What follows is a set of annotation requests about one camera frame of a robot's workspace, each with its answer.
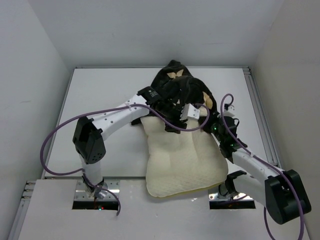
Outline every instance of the cable clip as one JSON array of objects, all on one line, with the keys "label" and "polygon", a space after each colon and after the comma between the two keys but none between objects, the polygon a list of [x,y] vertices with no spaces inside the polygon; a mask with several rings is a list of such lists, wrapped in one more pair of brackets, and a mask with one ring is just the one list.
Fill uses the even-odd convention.
[{"label": "cable clip", "polygon": [[132,107],[131,107],[130,103],[129,103],[129,102],[126,102],[125,105],[126,105],[126,106],[128,107],[128,109],[131,111],[131,108],[132,108]]}]

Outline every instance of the white wall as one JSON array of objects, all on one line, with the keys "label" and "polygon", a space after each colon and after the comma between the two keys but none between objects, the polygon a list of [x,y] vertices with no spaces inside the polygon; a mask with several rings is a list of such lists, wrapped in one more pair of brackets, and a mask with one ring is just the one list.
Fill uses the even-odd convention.
[{"label": "white wall", "polygon": [[27,0],[0,1],[0,240],[27,180],[41,177],[41,143],[55,126],[70,73]]},{"label": "white wall", "polygon": [[320,239],[319,13],[319,0],[286,0],[253,68],[282,161],[300,173],[310,198],[312,239]]},{"label": "white wall", "polygon": [[29,0],[67,66],[254,62],[283,0]]}]

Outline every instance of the black cloth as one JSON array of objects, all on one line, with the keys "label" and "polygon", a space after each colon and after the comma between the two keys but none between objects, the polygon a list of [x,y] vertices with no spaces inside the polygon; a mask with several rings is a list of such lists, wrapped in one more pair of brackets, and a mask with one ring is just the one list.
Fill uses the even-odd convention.
[{"label": "black cloth", "polygon": [[[171,96],[173,103],[182,106],[185,104],[205,104],[210,109],[210,113],[217,111],[217,102],[209,88],[203,81],[193,77],[187,67],[181,64],[181,62],[171,60],[167,66],[157,73],[151,83],[151,87],[156,91],[161,90],[169,81],[174,82],[180,88],[178,93]],[[201,116],[198,122],[202,124],[205,119],[205,116]],[[131,124],[136,125],[139,123],[141,123],[140,119],[136,119]],[[210,127],[211,124],[209,119],[203,130],[210,133]]]}]

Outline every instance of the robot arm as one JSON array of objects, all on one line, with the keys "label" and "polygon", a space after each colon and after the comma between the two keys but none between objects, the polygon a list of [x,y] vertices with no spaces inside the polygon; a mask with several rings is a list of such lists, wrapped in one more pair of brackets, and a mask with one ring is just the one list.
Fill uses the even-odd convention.
[{"label": "robot arm", "polygon": [[[224,108],[226,125],[231,133],[237,137],[237,125],[232,113],[234,108],[227,104]],[[219,141],[222,155],[244,169],[244,171],[239,170],[228,174],[226,181],[219,186],[220,189],[223,189],[222,192],[227,192],[230,196],[244,193],[252,197],[266,207],[272,219],[278,224],[284,224],[299,217],[298,203],[282,175],[245,151],[226,130],[218,112],[212,115],[210,122],[211,133]],[[238,138],[237,140],[247,148],[245,143]],[[285,171],[278,167],[274,168],[289,179],[298,195],[303,213],[309,213],[311,204],[299,174],[294,170]]]},{"label": "robot arm", "polygon": [[[106,192],[98,187],[108,188],[104,185],[104,179],[101,175],[100,160],[106,154],[104,141],[116,130],[124,125],[149,114],[149,109],[141,107],[149,106],[156,110],[167,121],[175,126],[186,128],[184,121],[187,118],[199,118],[199,110],[192,105],[183,108],[174,104],[171,99],[177,94],[179,88],[176,85],[165,85],[162,89],[154,90],[146,87],[129,99],[126,103],[119,106],[119,110],[106,112],[94,116],[91,119],[82,117],[78,120],[73,142],[76,151],[79,153],[82,168],[85,176],[83,182],[86,184],[90,193],[99,199],[106,196]],[[229,130],[237,137],[237,125],[231,108],[225,107],[224,120]],[[298,203],[296,202],[292,191],[284,181],[281,175],[266,165],[256,160],[247,153],[231,137],[225,128],[221,115],[214,112],[207,123],[210,125],[210,133],[219,141],[219,147],[222,155],[233,164],[242,167],[245,171],[236,171],[228,174],[226,181],[220,185],[224,192],[231,196],[236,193],[245,193],[265,206],[271,217],[278,223],[283,224],[299,216]],[[167,132],[179,133],[166,126]],[[304,189],[303,183],[297,172],[293,170],[284,171],[278,168],[292,183],[302,205],[303,213],[311,211],[311,205]]]},{"label": "robot arm", "polygon": [[[104,141],[126,124],[147,116],[150,113],[147,106],[160,113],[168,122],[184,129],[187,127],[187,124],[184,123],[185,119],[199,118],[200,110],[191,104],[180,106],[171,101],[172,96],[175,96],[177,91],[180,90],[176,86],[175,83],[169,82],[165,86],[162,86],[161,89],[157,89],[157,91],[152,87],[146,87],[124,104],[117,107],[118,110],[116,111],[105,112],[91,119],[82,117],[78,120],[73,136],[73,143],[80,155],[82,168],[84,169],[85,176],[82,177],[83,182],[94,197],[103,199],[107,194],[97,187],[92,187],[100,186],[108,188],[104,185],[100,164],[100,160],[106,154]],[[180,133],[167,125],[165,130],[167,132]]]}]

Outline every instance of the white table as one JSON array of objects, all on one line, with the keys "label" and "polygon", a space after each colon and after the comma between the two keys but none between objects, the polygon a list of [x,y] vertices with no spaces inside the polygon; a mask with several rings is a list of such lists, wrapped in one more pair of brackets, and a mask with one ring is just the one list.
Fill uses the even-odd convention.
[{"label": "white table", "polygon": [[[144,180],[122,180],[122,210],[72,210],[77,181],[38,180],[18,240],[269,240],[263,207],[210,210],[207,191],[151,197]],[[295,240],[299,219],[268,217],[277,240]],[[309,240],[305,231],[303,240]]]},{"label": "white table", "polygon": [[[117,107],[140,89],[149,86],[160,68],[85,68],[75,69],[60,123],[79,114]],[[238,135],[263,159],[266,153],[242,68],[191,67],[191,74],[211,90],[218,104],[227,93],[234,95],[236,117],[240,119]],[[47,159],[49,169],[64,173],[81,168],[72,142],[76,122],[60,129]],[[129,124],[116,131],[106,142],[101,160],[104,177],[138,177],[146,175],[148,145],[142,126]],[[229,172],[238,168],[229,164]]]},{"label": "white table", "polygon": [[[239,137],[262,158],[264,145],[242,68],[190,68],[203,80],[219,103],[226,93],[235,97],[240,119]],[[108,109],[123,103],[148,86],[159,68],[76,69],[63,106],[60,123],[85,112]],[[81,167],[72,143],[76,123],[62,128],[52,144],[48,167],[68,172]],[[125,126],[106,141],[107,154],[101,161],[105,177],[143,178],[148,146],[140,126]],[[238,168],[229,164],[229,172]],[[122,210],[72,210],[76,179],[41,179],[35,184],[19,240],[268,240],[263,207],[256,209],[210,210],[207,191],[168,199],[151,197],[143,179],[120,181]],[[299,219],[284,225],[268,216],[277,240],[297,239]],[[304,240],[309,240],[305,231]]]}]

